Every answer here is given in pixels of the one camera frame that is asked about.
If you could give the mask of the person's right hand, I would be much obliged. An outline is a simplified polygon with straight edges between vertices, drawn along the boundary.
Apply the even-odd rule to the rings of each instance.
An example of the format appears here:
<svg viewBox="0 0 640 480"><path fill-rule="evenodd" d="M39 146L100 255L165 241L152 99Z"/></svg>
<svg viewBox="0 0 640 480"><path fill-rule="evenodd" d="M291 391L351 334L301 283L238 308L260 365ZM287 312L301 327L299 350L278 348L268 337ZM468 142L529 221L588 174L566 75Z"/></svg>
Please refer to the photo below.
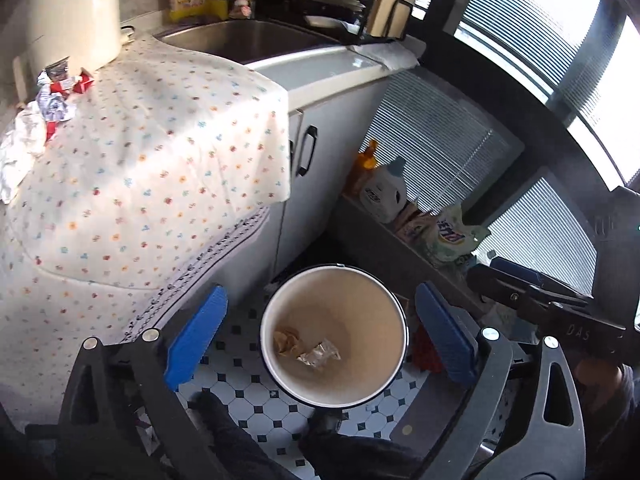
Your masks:
<svg viewBox="0 0 640 480"><path fill-rule="evenodd" d="M582 414L592 422L616 425L636 404L634 371L628 365L583 359L574 367L573 376Z"/></svg>

